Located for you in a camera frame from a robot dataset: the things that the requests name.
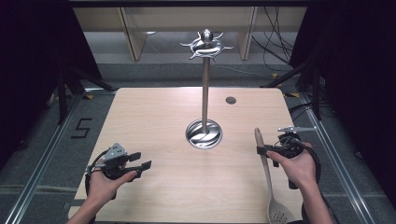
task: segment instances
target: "gray floor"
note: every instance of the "gray floor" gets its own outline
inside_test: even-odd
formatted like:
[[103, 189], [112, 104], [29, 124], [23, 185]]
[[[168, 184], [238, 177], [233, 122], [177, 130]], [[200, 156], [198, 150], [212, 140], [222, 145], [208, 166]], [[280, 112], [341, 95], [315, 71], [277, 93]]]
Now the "gray floor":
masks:
[[[156, 33], [148, 37], [144, 52], [138, 62], [132, 62], [125, 44], [125, 37], [120, 33], [87, 33], [95, 60], [98, 62], [103, 79], [115, 87], [177, 87], [200, 86], [202, 60], [189, 60], [191, 54], [187, 48], [179, 45], [190, 43], [197, 37], [196, 33]], [[254, 35], [265, 44], [263, 34]], [[283, 34], [291, 44], [295, 34]], [[238, 86], [259, 88], [273, 80], [273, 74], [282, 76], [290, 67], [270, 54], [265, 54], [266, 66], [263, 62], [263, 50], [254, 42], [251, 44], [247, 61], [241, 61], [235, 34], [224, 34], [222, 38], [227, 47], [212, 62], [211, 86]], [[270, 49], [282, 55], [283, 51], [270, 46]], [[283, 83], [280, 88], [285, 93], [295, 93], [294, 84], [297, 77]], [[87, 89], [95, 89], [91, 83], [84, 83]], [[114, 94], [102, 91], [92, 92], [91, 99], [83, 97], [76, 100], [76, 107], [64, 126], [59, 143], [52, 153], [47, 153], [52, 136], [59, 131], [59, 109], [55, 100], [41, 119], [26, 137], [28, 148], [16, 151], [8, 164], [0, 173], [0, 222], [5, 222], [14, 204], [32, 179], [38, 177], [32, 198], [27, 200], [25, 210], [21, 210], [20, 223], [65, 223], [68, 207], [77, 191], [85, 166], [91, 156], [96, 139], [106, 119]], [[309, 92], [303, 93], [309, 100]], [[289, 108], [304, 102], [303, 97], [285, 97]], [[354, 207], [348, 188], [343, 184], [342, 176], [329, 157], [329, 150], [323, 145], [323, 139], [317, 133], [301, 133], [303, 140], [311, 142], [318, 152], [322, 163], [322, 177], [319, 186], [330, 203], [340, 223], [395, 223], [396, 212], [390, 205], [386, 195], [378, 186], [375, 178], [362, 159], [353, 154], [356, 149], [348, 137], [336, 114], [322, 99], [321, 124], [336, 149], [346, 168], [346, 175], [352, 181], [352, 187], [363, 198], [368, 214], [373, 219], [361, 217], [359, 208]], [[310, 109], [302, 107], [291, 114], [295, 126], [312, 127], [313, 118]], [[82, 127], [90, 128], [86, 138], [83, 131], [76, 130], [81, 119]], [[41, 176], [33, 176], [35, 168], [42, 162], [42, 155], [49, 155], [48, 164]]]

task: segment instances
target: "reflective metal base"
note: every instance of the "reflective metal base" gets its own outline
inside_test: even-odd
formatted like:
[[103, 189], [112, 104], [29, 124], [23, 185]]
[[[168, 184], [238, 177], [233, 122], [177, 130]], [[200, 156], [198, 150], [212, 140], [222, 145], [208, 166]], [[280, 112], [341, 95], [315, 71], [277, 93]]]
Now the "reflective metal base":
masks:
[[222, 137], [220, 126], [209, 119], [206, 123], [206, 132], [202, 131], [202, 120], [193, 121], [186, 130], [186, 139], [189, 143], [200, 149], [210, 149], [219, 144]]

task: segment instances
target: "wooden table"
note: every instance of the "wooden table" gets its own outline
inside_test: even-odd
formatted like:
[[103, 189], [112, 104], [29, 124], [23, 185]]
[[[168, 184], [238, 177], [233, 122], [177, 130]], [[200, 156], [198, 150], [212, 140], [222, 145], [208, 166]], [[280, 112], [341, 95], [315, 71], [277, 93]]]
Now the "wooden table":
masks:
[[[226, 98], [233, 96], [236, 104]], [[223, 137], [218, 146], [198, 149], [186, 128], [202, 116], [202, 88], [120, 89], [110, 107], [90, 163], [114, 143], [152, 161], [140, 179], [120, 187], [96, 220], [118, 222], [267, 223], [267, 187], [254, 129], [266, 144], [278, 128], [292, 125], [278, 89], [210, 88], [208, 118]], [[297, 219], [302, 197], [288, 187], [282, 168], [271, 165], [274, 194]], [[75, 200], [85, 199], [84, 178]], [[72, 206], [69, 216], [78, 210]]]

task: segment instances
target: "white spatula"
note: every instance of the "white spatula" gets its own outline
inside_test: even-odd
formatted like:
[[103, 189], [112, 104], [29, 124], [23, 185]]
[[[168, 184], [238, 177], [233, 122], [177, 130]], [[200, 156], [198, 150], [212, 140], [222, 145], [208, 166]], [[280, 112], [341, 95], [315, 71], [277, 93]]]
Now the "white spatula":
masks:
[[[264, 141], [262, 140], [262, 133], [259, 128], [254, 130], [254, 136], [258, 147], [264, 147]], [[279, 203], [274, 198], [272, 189], [270, 169], [268, 167], [267, 157], [262, 155], [262, 165], [265, 171], [265, 177], [267, 179], [268, 188], [268, 219], [271, 224], [286, 224], [295, 220], [294, 215], [291, 211], [282, 203]]]

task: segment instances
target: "black cable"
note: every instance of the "black cable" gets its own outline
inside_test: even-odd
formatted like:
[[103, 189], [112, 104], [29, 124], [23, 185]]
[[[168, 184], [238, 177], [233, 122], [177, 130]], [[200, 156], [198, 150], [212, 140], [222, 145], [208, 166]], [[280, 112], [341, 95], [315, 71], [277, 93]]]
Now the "black cable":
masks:
[[303, 110], [300, 114], [298, 114], [294, 119], [292, 119], [292, 121], [297, 120], [297, 118], [299, 118], [305, 111], [307, 111], [310, 108], [306, 108], [305, 110]]
[[267, 41], [269, 41], [271, 44], [273, 44], [274, 46], [276, 46], [276, 47], [278, 47], [278, 48], [283, 48], [282, 46], [280, 46], [280, 45], [278, 45], [277, 43], [275, 43], [274, 41], [272, 41], [272, 40], [270, 39], [270, 37], [268, 37], [268, 35], [267, 35], [265, 32], [263, 32], [263, 34], [264, 34], [265, 38], [267, 38]]
[[87, 167], [87, 174], [85, 174], [85, 192], [88, 193], [90, 192], [90, 181], [91, 181], [91, 174], [93, 173], [92, 168], [94, 167], [94, 165], [99, 161], [99, 159], [101, 157], [103, 157], [106, 153], [108, 152], [108, 150], [102, 152], [93, 162], [90, 166]]
[[272, 55], [274, 55], [275, 57], [277, 57], [280, 61], [282, 61], [283, 63], [289, 63], [288, 61], [286, 61], [285, 59], [283, 59], [282, 57], [280, 57], [279, 55], [277, 55], [276, 53], [274, 53], [273, 51], [269, 50], [268, 48], [266, 48], [265, 46], [263, 46], [261, 43], [259, 43], [259, 41], [256, 40], [256, 38], [254, 36], [251, 37], [260, 47], [262, 47], [262, 49], [268, 51], [269, 53], [271, 53]]
[[324, 117], [326, 117], [326, 118], [329, 118], [329, 119], [336, 119], [336, 118], [338, 118], [336, 115], [328, 115], [328, 114], [325, 114], [325, 113], [323, 113], [322, 111], [320, 111], [320, 114], [321, 115], [323, 115]]
[[273, 33], [276, 33], [276, 35], [277, 35], [277, 37], [279, 38], [279, 41], [280, 41], [280, 43], [281, 43], [281, 45], [282, 45], [283, 52], [284, 52], [286, 58], [289, 60], [288, 56], [290, 57], [290, 55], [289, 55], [289, 53], [285, 50], [286, 46], [283, 44], [283, 41], [285, 41], [287, 44], [289, 44], [289, 43], [280, 35], [279, 19], [278, 19], [279, 7], [276, 7], [276, 20], [275, 20], [275, 22], [273, 22], [273, 21], [271, 20], [271, 17], [269, 16], [266, 7], [264, 7], [264, 11], [265, 11], [265, 13], [266, 13], [266, 15], [267, 15], [268, 20], [269, 20], [270, 23], [271, 23], [271, 26], [273, 27], [273, 30], [272, 30], [272, 33], [271, 33], [269, 39], [271, 39]]
[[262, 55], [262, 58], [263, 58], [263, 60], [264, 60], [264, 65], [265, 65], [267, 68], [269, 68], [269, 69], [271, 69], [271, 70], [273, 70], [273, 71], [277, 71], [277, 72], [289, 72], [289, 71], [290, 71], [290, 69], [285, 70], [285, 69], [276, 69], [276, 68], [270, 67], [270, 66], [267, 64], [267, 62], [265, 61], [265, 50], [264, 50], [264, 54]]
[[299, 108], [301, 108], [301, 107], [303, 107], [303, 106], [309, 106], [309, 105], [312, 105], [312, 102], [309, 102], [309, 103], [306, 103], [306, 104], [301, 104], [301, 105], [296, 105], [296, 106], [290, 108], [290, 109], [289, 109], [289, 112], [292, 113], [292, 112], [293, 112], [294, 110], [296, 110], [296, 109], [299, 109]]

